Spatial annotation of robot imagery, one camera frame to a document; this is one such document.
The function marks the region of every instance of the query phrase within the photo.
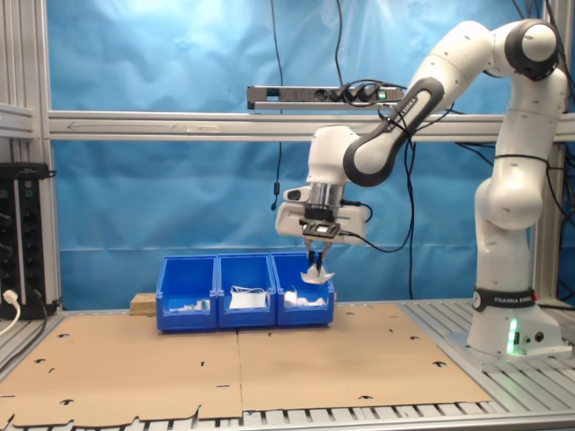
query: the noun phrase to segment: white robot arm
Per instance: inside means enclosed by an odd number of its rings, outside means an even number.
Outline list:
[[[481,72],[508,76],[512,100],[493,174],[475,195],[478,273],[469,344],[495,356],[566,351],[556,322],[535,305],[525,231],[543,211],[546,161],[564,110],[567,81],[557,68],[557,39],[541,20],[495,31],[462,22],[433,48],[395,111],[370,134],[358,136],[342,126],[317,130],[307,185],[286,191],[276,221],[280,235],[305,238],[310,270],[304,280],[323,283],[331,276],[321,271],[321,261],[332,242],[365,238],[367,212],[341,204],[345,183],[372,187],[385,181],[408,134],[428,115],[448,108]],[[319,259],[311,241],[325,244]],[[516,335],[510,343],[512,321]]]

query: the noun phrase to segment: metal grating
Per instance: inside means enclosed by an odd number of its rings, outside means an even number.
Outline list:
[[[198,420],[161,420],[141,422],[135,420],[125,427],[107,428],[110,431],[185,431],[189,429],[253,427],[374,427],[383,425],[395,429],[435,429],[447,427],[496,427],[498,429],[565,428],[575,423],[575,360],[548,359],[515,365],[502,365],[481,373],[467,364],[443,338],[449,333],[466,333],[471,325],[473,308],[470,301],[409,301],[396,303],[409,317],[431,336],[446,353],[487,391],[494,402],[433,404],[413,406],[382,406],[349,409],[301,409],[244,412],[242,418]],[[52,318],[49,334],[66,315],[112,312],[70,312]],[[575,315],[549,311],[567,329],[575,329]],[[0,321],[0,329],[7,322]],[[29,339],[40,322],[20,322],[9,339],[0,343],[0,364],[18,346]],[[15,431],[94,431],[65,427],[15,428]]]

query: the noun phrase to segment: blue bin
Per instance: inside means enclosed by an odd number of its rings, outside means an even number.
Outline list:
[[[302,280],[301,273],[309,269],[307,255],[304,252],[271,253],[271,265],[278,289],[279,326],[327,325],[333,321],[335,302],[333,282],[328,280],[323,285],[311,285]],[[326,305],[321,307],[286,307],[284,293],[294,288],[297,290],[298,297],[304,297],[309,302],[323,298]]]
[[[230,310],[232,286],[260,287],[268,294],[267,307]],[[217,257],[218,326],[249,328],[276,324],[276,285],[269,254],[225,254]]]
[[[170,311],[209,300],[209,310]],[[217,327],[216,256],[166,256],[155,293],[158,329],[164,332]]]

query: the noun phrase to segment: cardboard sheet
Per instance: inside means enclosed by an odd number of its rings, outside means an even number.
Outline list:
[[[237,334],[160,335],[155,319],[66,318],[0,383],[16,426],[242,415]]]
[[[76,316],[0,383],[0,426],[12,415],[18,427],[94,428],[189,418],[198,408],[200,418],[233,418],[487,400],[392,304],[336,307],[330,328],[239,335],[160,335],[153,318]]]
[[[329,329],[243,331],[239,343],[244,410],[490,400],[393,304],[339,306]]]

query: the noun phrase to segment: blue curtain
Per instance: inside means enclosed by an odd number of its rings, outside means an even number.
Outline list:
[[[344,81],[408,84],[464,20],[497,28],[518,16],[500,0],[342,0]],[[285,85],[336,85],[335,0],[275,0]],[[246,112],[246,87],[279,84],[269,0],[49,0],[55,110]],[[456,104],[501,113],[508,80],[480,76]],[[301,247],[270,211],[277,143],[56,142],[62,286],[67,309],[123,308],[155,290],[162,257]],[[285,143],[282,189],[305,183],[308,143]],[[491,174],[452,143],[418,145],[413,290],[469,297],[475,280],[473,194]],[[403,164],[346,198],[374,208],[371,241],[397,246],[410,220]],[[328,267],[343,301],[408,296],[408,251],[336,246]]]

